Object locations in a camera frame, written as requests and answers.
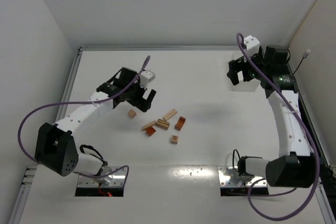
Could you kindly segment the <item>small light wood cube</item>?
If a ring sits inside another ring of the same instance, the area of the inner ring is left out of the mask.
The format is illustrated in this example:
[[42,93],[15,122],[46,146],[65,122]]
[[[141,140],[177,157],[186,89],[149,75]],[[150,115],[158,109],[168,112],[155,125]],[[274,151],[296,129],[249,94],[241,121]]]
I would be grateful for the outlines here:
[[136,115],[137,115],[137,113],[133,109],[131,109],[130,111],[128,111],[128,116],[130,118],[134,118]]

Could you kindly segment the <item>long light wood plank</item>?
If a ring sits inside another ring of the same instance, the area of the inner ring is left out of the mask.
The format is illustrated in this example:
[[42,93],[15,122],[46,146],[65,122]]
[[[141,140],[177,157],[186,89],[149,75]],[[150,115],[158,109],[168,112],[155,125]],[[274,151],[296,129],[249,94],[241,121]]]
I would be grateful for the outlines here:
[[163,120],[168,121],[170,118],[172,118],[175,114],[177,113],[177,111],[175,109],[170,110],[168,113],[166,113],[163,116]]

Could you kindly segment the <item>wood cube with letter O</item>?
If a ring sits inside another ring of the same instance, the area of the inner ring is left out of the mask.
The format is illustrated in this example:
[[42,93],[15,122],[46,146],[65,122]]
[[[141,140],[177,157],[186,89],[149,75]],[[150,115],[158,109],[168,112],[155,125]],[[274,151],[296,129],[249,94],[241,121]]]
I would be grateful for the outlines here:
[[179,136],[172,135],[172,137],[171,137],[171,144],[177,144],[178,140],[179,140]]

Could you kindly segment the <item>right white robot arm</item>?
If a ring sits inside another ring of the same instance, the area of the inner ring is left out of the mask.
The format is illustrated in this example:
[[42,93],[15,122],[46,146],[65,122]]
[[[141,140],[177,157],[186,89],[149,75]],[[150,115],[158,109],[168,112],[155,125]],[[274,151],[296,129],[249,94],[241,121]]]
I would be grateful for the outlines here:
[[239,158],[239,176],[259,176],[272,187],[309,188],[316,179],[316,156],[302,128],[299,110],[299,90],[294,75],[287,69],[290,59],[288,49],[280,46],[259,48],[252,62],[271,82],[268,83],[244,56],[228,63],[227,76],[238,85],[238,74],[243,81],[260,81],[273,111],[279,138],[279,157],[267,161],[261,157]]

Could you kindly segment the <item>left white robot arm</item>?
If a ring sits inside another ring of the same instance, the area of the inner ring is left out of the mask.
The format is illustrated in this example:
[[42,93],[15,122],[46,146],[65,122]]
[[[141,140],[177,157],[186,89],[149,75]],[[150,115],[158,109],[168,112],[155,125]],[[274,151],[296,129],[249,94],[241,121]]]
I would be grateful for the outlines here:
[[62,177],[76,173],[105,184],[115,171],[99,154],[86,154],[80,137],[100,118],[127,102],[142,112],[150,109],[156,95],[151,90],[143,95],[155,79],[155,73],[144,70],[137,73],[121,68],[112,78],[97,87],[88,101],[67,117],[54,124],[45,123],[38,131],[35,160]]

